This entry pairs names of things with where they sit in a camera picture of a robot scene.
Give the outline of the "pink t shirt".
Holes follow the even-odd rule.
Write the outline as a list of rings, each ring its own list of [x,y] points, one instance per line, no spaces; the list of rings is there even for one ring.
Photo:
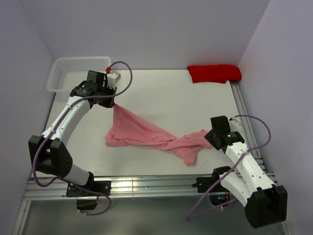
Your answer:
[[[110,147],[144,146],[172,152],[186,165],[193,165],[202,149],[213,146],[205,139],[207,131],[200,130],[177,138],[171,133],[119,106],[113,107],[112,128],[105,136]]]

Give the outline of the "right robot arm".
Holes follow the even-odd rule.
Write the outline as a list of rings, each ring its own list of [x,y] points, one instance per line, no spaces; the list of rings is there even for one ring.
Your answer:
[[[245,139],[230,129],[226,116],[212,117],[212,129],[205,139],[217,150],[222,150],[233,167],[223,166],[213,170],[210,187],[228,190],[243,205],[245,215],[253,228],[283,222],[287,218],[288,193],[278,186],[259,167]]]

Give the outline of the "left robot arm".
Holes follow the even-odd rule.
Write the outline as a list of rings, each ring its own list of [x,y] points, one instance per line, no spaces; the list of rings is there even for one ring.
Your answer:
[[[120,74],[115,72],[88,71],[86,80],[70,92],[66,106],[52,125],[40,136],[33,135],[29,139],[33,172],[50,174],[76,184],[83,195],[91,195],[95,191],[94,175],[74,164],[67,143],[93,105],[114,106],[113,95],[119,80]]]

